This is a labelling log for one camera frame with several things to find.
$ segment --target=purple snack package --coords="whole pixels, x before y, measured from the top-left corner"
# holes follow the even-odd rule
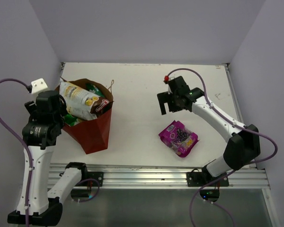
[[[166,146],[172,148],[179,157],[186,157],[199,141],[198,135],[185,128],[181,122],[173,121],[159,134]]]

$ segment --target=tabletop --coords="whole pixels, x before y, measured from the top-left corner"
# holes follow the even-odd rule
[[[207,94],[223,111],[237,119],[225,67],[222,65],[66,63],[65,80],[87,78],[109,87],[114,80],[114,104],[108,149],[86,155],[72,137],[62,132],[52,163],[84,162],[97,165],[203,167],[221,156],[226,142],[201,117],[180,111],[161,115],[157,94],[167,91],[164,76],[176,68],[193,69],[203,77]],[[178,71],[191,89],[203,90],[200,79]],[[158,134],[174,120],[181,121],[200,141],[186,158],[178,157],[162,143]]]

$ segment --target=wire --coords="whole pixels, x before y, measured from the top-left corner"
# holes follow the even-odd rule
[[[92,196],[91,198],[89,198],[89,199],[87,199],[87,200],[80,200],[80,199],[74,200],[74,199],[73,199],[74,201],[76,201],[76,202],[88,202],[88,201],[91,201],[93,198],[95,198],[96,195],[98,195],[98,192],[99,192],[99,189],[100,189],[100,184],[99,184],[99,181],[97,181],[97,180],[95,180],[95,179],[92,179],[92,178],[85,179],[85,180],[80,181],[79,183],[77,183],[77,185],[78,185],[78,184],[81,184],[81,183],[84,183],[84,182],[90,182],[90,181],[96,182],[97,185],[98,185],[97,191],[96,191],[96,193],[94,194],[94,196]]]
[[[24,82],[18,80],[18,79],[12,79],[12,78],[7,78],[7,79],[2,79],[0,80],[0,84],[6,81],[14,81],[17,83],[22,84],[23,86],[25,86],[28,89],[28,85],[25,84]],[[28,161],[29,161],[29,171],[28,171],[28,177],[27,177],[27,187],[26,187],[26,192],[25,192],[25,203],[24,206],[27,208],[25,210],[25,224],[26,227],[29,227],[29,203],[28,203],[28,199],[29,199],[29,190],[30,190],[30,183],[31,183],[31,179],[32,179],[32,169],[33,169],[33,159],[32,159],[32,154],[27,146],[27,144],[24,142],[24,140],[14,131],[12,130],[5,122],[4,120],[0,117],[0,123],[3,125],[4,128],[6,128],[13,136],[16,137],[16,139],[18,139],[20,141],[20,143],[22,144],[22,146],[24,147],[24,149],[27,152],[27,156],[28,156]]]
[[[194,70],[192,70],[192,69],[188,69],[188,68],[179,68],[179,69],[172,70],[167,76],[165,76],[165,78],[166,78],[166,77],[169,78],[169,76],[170,76],[172,73],[174,73],[174,72],[176,72],[176,71],[180,71],[180,70],[186,70],[186,71],[189,71],[189,72],[193,72],[194,74],[196,74],[196,75],[199,77],[199,79],[201,80],[202,85],[203,85],[204,97],[205,97],[207,103],[210,104],[209,98],[208,98],[208,96],[207,96],[207,91],[206,91],[206,86],[205,86],[204,80],[203,80],[203,78],[201,77],[201,75],[200,75],[198,72],[196,72],[196,71],[194,71]],[[227,117],[225,117],[222,113],[220,113],[214,106],[211,106],[211,108],[212,108],[221,118],[223,118],[226,122],[228,122],[228,123],[230,123],[230,124],[233,124],[232,121],[230,121]],[[249,132],[249,133],[258,135],[258,136],[260,136],[260,137],[263,137],[263,138],[269,140],[269,141],[273,144],[273,146],[275,147],[275,150],[274,150],[274,152],[273,152],[271,155],[269,155],[269,156],[267,156],[266,158],[263,158],[263,159],[259,159],[259,160],[256,160],[256,161],[252,161],[252,162],[250,162],[249,164],[260,163],[260,162],[263,162],[263,161],[267,161],[267,160],[271,159],[272,157],[274,157],[274,156],[277,154],[277,152],[278,152],[278,146],[277,146],[276,142],[275,142],[272,138],[270,138],[269,136],[266,136],[266,135],[264,135],[264,134],[262,134],[262,133],[259,133],[259,132],[256,132],[256,131],[252,131],[252,130],[249,130],[249,129],[245,129],[244,127],[240,127],[240,126],[238,126],[238,125],[234,125],[234,127],[238,128],[238,129],[241,129],[241,130],[243,130],[243,131],[247,131],[247,132]],[[199,188],[199,189],[197,190],[197,192],[193,195],[193,197],[192,197],[192,199],[191,199],[191,201],[190,201],[190,205],[189,205],[189,216],[190,216],[191,223],[193,224],[194,227],[196,227],[196,225],[195,225],[195,222],[194,222],[194,220],[193,220],[192,206],[193,206],[193,202],[194,202],[194,200],[195,200],[197,194],[198,194],[203,188],[205,188],[205,187],[207,187],[207,186],[209,186],[209,185],[212,185],[212,184],[214,184],[214,183],[219,182],[221,179],[223,179],[223,178],[225,178],[225,177],[227,177],[227,176],[230,176],[230,175],[233,174],[234,172],[235,172],[235,170],[229,172],[226,176],[221,176],[220,178],[218,178],[218,179],[216,179],[216,180],[214,180],[214,181],[212,181],[212,182],[210,182],[210,183],[208,183],[208,184],[202,186],[202,187]],[[222,207],[221,205],[216,204],[216,203],[214,203],[214,204],[215,204],[216,206],[220,207],[221,209],[223,209],[224,211],[226,211],[226,213],[230,216],[230,218],[231,218],[231,220],[232,220],[233,226],[236,226],[236,223],[235,223],[233,217],[231,216],[230,212],[227,211],[227,210],[226,210],[224,207]]]

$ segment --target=brand logo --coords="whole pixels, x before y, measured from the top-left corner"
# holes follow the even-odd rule
[[[109,101],[107,99],[103,99],[101,105],[96,108],[96,112],[98,113],[99,111],[103,110],[107,104],[109,104]]]

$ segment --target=red paper bag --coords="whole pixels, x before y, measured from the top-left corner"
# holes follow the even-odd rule
[[[104,113],[97,119],[80,122],[74,126],[65,125],[63,129],[82,146],[86,154],[107,149],[114,99],[112,93],[102,84],[88,79],[69,82],[83,89],[86,89],[86,83],[95,85],[109,101],[109,104],[104,108]]]

